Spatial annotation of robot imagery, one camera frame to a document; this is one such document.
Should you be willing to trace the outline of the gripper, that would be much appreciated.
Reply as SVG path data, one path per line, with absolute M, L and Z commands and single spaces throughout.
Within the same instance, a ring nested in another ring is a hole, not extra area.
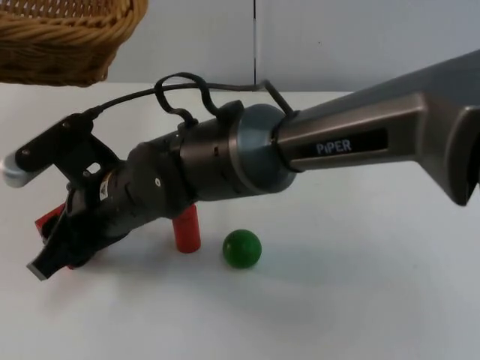
M 27 265 L 40 281 L 85 265 L 98 251 L 158 218 L 183 210 L 179 141 L 162 136 L 137 145 L 127 159 L 70 191 L 65 219 L 43 225 L 43 249 Z

